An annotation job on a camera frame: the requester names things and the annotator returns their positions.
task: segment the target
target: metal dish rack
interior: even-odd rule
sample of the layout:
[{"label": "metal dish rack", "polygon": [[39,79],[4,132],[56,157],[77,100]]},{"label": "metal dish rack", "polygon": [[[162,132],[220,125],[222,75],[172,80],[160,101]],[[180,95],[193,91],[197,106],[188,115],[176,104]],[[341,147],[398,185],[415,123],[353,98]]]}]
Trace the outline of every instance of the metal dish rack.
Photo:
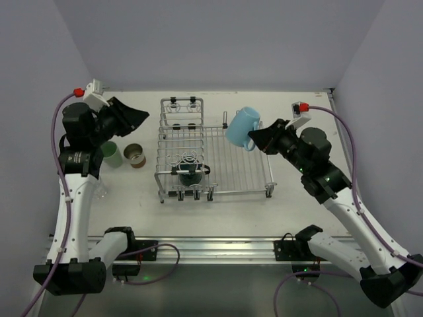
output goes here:
[{"label": "metal dish rack", "polygon": [[[200,200],[201,195],[208,201],[223,194],[262,192],[272,197],[276,183],[267,155],[258,149],[247,152],[226,140],[226,111],[222,125],[206,127],[202,98],[172,97],[160,103],[155,179],[161,203],[167,197],[183,201],[187,196]],[[187,175],[199,182],[183,185],[180,178]]]}]

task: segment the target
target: white wall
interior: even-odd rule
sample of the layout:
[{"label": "white wall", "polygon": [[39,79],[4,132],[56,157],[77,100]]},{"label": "white wall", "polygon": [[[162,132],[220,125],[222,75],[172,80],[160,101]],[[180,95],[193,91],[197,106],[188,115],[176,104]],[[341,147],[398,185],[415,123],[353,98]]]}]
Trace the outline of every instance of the white wall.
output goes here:
[{"label": "white wall", "polygon": [[[386,0],[335,90],[364,202],[412,254],[423,253],[422,13],[421,0]],[[405,303],[421,316],[421,298]]]},{"label": "white wall", "polygon": [[52,0],[2,1],[0,30],[0,315],[18,316],[56,223],[52,113],[90,76]]},{"label": "white wall", "polygon": [[93,76],[126,90],[335,87],[383,0],[55,0]]}]

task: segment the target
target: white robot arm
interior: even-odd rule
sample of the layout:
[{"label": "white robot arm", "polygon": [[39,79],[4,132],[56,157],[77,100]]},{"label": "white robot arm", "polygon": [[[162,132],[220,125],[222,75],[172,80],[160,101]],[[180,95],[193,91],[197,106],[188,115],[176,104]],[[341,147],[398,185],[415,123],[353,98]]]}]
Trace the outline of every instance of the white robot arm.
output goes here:
[{"label": "white robot arm", "polygon": [[[302,173],[301,183],[306,191],[339,219],[362,250],[359,252],[336,241],[319,227],[310,226],[295,235],[301,252],[324,258],[343,269],[360,282],[363,292],[374,304],[385,308],[414,286],[423,274],[421,267],[396,256],[400,254],[420,264],[423,257],[410,255],[396,243],[360,200],[358,211],[352,183],[329,161],[331,144],[322,130],[308,127],[297,136],[296,129],[311,119],[303,116],[302,111],[307,110],[302,108],[308,109],[308,105],[293,104],[292,122],[277,119],[266,129],[250,131],[249,136],[261,151],[267,155],[281,154]],[[387,246],[372,232],[364,215]]]},{"label": "white robot arm", "polygon": [[[134,251],[135,236],[130,227],[106,230],[103,239],[88,249],[88,223],[91,200],[98,183],[103,154],[100,146],[114,135],[124,137],[137,129],[149,116],[122,104],[117,98],[105,100],[102,84],[94,80],[87,85],[84,102],[76,102],[63,109],[66,134],[59,144],[59,163],[65,176],[69,195],[60,182],[60,203],[52,247],[43,265],[34,267],[33,277],[43,285],[49,274],[46,289],[53,295],[87,294],[102,291],[106,270],[119,256]],[[64,145],[67,139],[69,146]],[[71,206],[70,225],[67,204]],[[61,249],[64,233],[69,225],[65,249]],[[61,258],[54,270],[53,263]]]}]

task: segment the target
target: white table surface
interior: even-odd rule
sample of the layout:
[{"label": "white table surface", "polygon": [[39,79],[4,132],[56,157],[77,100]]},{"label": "white table surface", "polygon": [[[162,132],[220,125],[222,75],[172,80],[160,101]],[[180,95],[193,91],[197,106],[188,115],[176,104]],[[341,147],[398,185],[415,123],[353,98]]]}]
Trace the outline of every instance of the white table surface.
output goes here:
[{"label": "white table surface", "polygon": [[[264,126],[276,118],[292,119],[291,104],[297,101],[330,108],[327,94],[317,92],[106,92],[128,106],[150,113],[150,117],[132,134],[112,140],[121,152],[130,143],[142,145],[147,164],[140,169],[125,162],[113,170],[103,164],[100,175],[108,188],[102,199],[93,199],[89,236],[102,236],[109,227],[131,226],[137,236],[215,236],[253,237],[295,234],[309,225],[320,226],[333,236],[348,236],[346,229],[304,189],[300,173],[281,155],[270,157],[274,173],[273,197],[263,194],[219,197],[207,202],[176,198],[162,204],[154,179],[157,156],[160,99],[170,96],[198,96],[204,99],[205,125],[220,125],[223,111],[228,122],[244,106],[257,109]],[[331,161],[350,176],[334,118],[311,111],[312,120],[304,127],[319,127],[332,143]]]}]

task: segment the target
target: blue mug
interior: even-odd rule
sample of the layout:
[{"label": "blue mug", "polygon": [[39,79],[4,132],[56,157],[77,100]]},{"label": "blue mug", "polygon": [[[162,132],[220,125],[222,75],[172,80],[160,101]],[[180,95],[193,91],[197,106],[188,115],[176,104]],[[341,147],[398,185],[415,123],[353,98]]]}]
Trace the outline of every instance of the blue mug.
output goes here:
[{"label": "blue mug", "polygon": [[258,129],[258,123],[260,122],[260,114],[251,107],[244,107],[233,118],[231,124],[226,131],[226,138],[232,144],[243,147],[246,151],[252,151],[256,147],[254,142],[249,147],[251,138],[248,133],[252,130]]}]

